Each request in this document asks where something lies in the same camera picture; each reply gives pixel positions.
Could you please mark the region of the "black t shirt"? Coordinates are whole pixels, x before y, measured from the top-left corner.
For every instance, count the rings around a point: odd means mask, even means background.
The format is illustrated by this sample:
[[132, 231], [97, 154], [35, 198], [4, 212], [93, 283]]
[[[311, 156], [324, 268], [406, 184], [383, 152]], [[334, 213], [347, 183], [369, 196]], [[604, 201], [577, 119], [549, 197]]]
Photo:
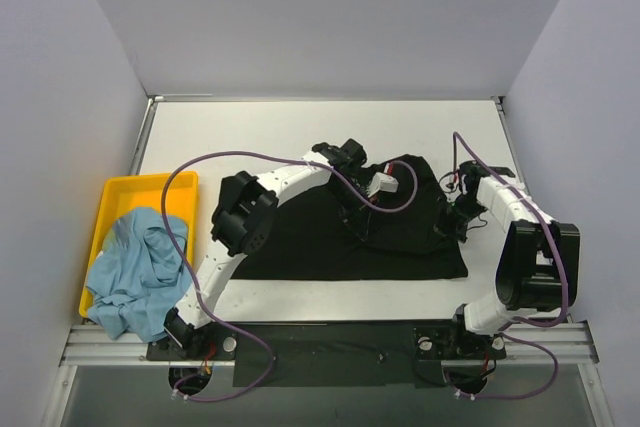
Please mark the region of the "black t shirt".
[[240, 280], [449, 280], [468, 275], [457, 241], [434, 226], [446, 197], [428, 162], [405, 154], [392, 169], [395, 193], [379, 211], [347, 217], [327, 186], [279, 207], [266, 244], [244, 259]]

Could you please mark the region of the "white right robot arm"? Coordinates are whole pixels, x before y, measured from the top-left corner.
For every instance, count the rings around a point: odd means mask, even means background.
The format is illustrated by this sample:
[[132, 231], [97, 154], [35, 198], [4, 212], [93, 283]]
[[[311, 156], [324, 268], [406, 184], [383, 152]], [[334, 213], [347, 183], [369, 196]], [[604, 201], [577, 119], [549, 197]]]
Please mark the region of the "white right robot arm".
[[535, 314], [557, 311], [564, 318], [578, 291], [580, 231], [544, 213], [506, 167], [465, 161], [454, 171], [458, 196], [440, 214], [435, 230], [465, 242], [469, 224], [490, 214], [505, 234], [494, 286], [458, 307], [451, 325], [427, 341], [446, 360], [496, 358], [501, 331]]

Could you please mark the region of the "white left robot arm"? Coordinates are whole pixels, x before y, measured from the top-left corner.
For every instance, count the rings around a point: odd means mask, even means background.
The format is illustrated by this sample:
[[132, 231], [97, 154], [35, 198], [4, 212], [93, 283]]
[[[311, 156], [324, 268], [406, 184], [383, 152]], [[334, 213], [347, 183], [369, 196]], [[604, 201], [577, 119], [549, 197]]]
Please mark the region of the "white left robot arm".
[[186, 255], [180, 255], [191, 285], [167, 313], [164, 329], [170, 347], [184, 359], [196, 358], [205, 349], [206, 335], [201, 329], [213, 321], [213, 310], [239, 264], [266, 244], [279, 207], [327, 184], [338, 187], [338, 198], [345, 204], [365, 198], [356, 174], [367, 155], [353, 139], [341, 146], [316, 144], [293, 160], [241, 151], [228, 154], [280, 166], [258, 175], [240, 171], [223, 178], [205, 260], [194, 269]]

